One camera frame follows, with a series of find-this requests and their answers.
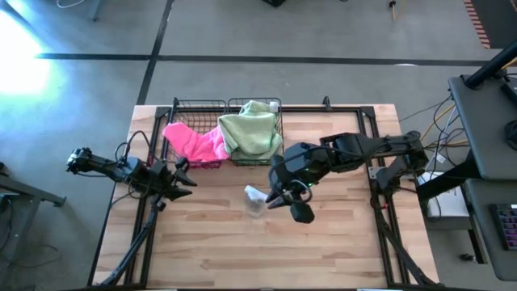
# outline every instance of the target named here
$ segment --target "gray desk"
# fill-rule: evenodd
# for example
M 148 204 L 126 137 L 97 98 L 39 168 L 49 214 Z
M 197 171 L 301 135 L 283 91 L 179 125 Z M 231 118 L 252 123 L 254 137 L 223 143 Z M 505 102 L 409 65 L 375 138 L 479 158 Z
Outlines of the gray desk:
M 449 79 L 452 98 L 483 179 L 517 180 L 517 151 L 504 141 L 503 131 L 505 124 L 517 120 L 517 106 L 502 92 L 504 83 L 489 79 L 475 91 L 462 78 Z
M 514 204 L 517 202 L 517 182 L 491 182 L 483 179 L 468 179 L 465 182 L 472 200 L 475 215 L 495 276 L 500 280 L 517 280 L 517 251 L 505 251 L 499 238 L 494 219 L 490 215 L 491 204 Z

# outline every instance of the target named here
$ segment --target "green towel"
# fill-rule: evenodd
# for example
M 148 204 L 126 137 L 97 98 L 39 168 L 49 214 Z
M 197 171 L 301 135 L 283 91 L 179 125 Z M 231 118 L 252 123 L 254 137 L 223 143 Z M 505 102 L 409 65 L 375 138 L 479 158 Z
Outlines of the green towel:
M 275 128 L 276 115 L 269 104 L 250 101 L 238 115 L 219 117 L 226 152 L 233 159 L 269 159 L 282 145 Z

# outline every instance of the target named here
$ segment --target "gray floor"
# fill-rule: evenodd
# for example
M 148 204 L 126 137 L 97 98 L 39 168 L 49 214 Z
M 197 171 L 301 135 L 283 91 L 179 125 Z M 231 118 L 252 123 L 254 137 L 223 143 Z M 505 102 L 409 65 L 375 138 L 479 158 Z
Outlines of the gray floor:
M 108 0 L 100 20 L 92 23 L 90 2 L 69 10 L 56 8 L 51 0 L 9 2 L 32 25 L 42 53 L 119 54 L 151 53 L 166 4 Z M 414 0 L 396 23 L 390 17 L 385 3 L 375 0 L 288 0 L 277 10 L 259 0 L 176 0 L 161 53 L 440 60 L 486 60 L 497 53 L 481 47 L 461 0 Z M 1 33 L 7 44 L 21 41 L 19 34 Z M 22 258 L 45 261 L 53 254 L 37 246 L 48 243 L 60 249 L 62 259 L 42 268 L 16 268 L 10 286 L 82 287 L 113 184 L 65 173 L 65 161 L 81 146 L 112 156 L 126 138 L 148 62 L 2 57 L 0 75 L 7 81 L 0 82 L 0 161 L 15 178 L 68 197 L 63 209 L 41 207 Z M 319 103 L 328 95 L 332 103 L 395 103 L 404 117 L 444 100 L 447 79 L 475 69 L 159 61 L 146 104 L 170 104 L 174 97 L 260 96 L 288 104 Z M 424 131 L 431 118 L 432 112 L 425 112 L 401 126 Z M 457 122 L 453 128 L 460 126 Z M 433 131 L 427 140 L 437 137 Z M 464 155 L 457 150 L 452 158 L 460 161 Z M 449 166 L 439 164 L 439 169 Z M 466 232 L 430 231 L 429 237 L 445 285 L 517 289 L 515 283 L 497 280 L 489 265 L 457 259 L 472 251 Z

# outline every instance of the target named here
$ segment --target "keyboard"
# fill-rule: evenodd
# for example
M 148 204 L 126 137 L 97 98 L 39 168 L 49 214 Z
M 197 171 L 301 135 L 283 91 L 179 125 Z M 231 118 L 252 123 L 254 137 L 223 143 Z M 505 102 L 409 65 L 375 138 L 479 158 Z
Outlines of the keyboard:
M 490 206 L 499 237 L 505 250 L 517 251 L 517 204 Z

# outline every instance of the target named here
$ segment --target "pink cloth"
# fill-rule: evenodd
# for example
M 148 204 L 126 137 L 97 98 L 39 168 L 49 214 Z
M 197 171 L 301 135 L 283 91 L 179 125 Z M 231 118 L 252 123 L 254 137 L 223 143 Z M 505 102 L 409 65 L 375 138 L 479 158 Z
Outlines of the pink cloth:
M 214 162 L 229 158 L 219 125 L 201 135 L 184 123 L 168 124 L 163 136 L 170 142 L 176 154 L 191 162 Z

